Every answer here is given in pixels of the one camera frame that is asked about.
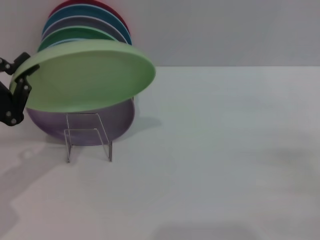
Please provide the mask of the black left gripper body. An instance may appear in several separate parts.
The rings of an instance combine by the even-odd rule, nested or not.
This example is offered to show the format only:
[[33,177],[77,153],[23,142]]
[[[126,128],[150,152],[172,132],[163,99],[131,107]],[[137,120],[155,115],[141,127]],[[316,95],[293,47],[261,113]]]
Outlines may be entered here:
[[12,120],[12,94],[8,88],[0,83],[0,121],[11,123]]

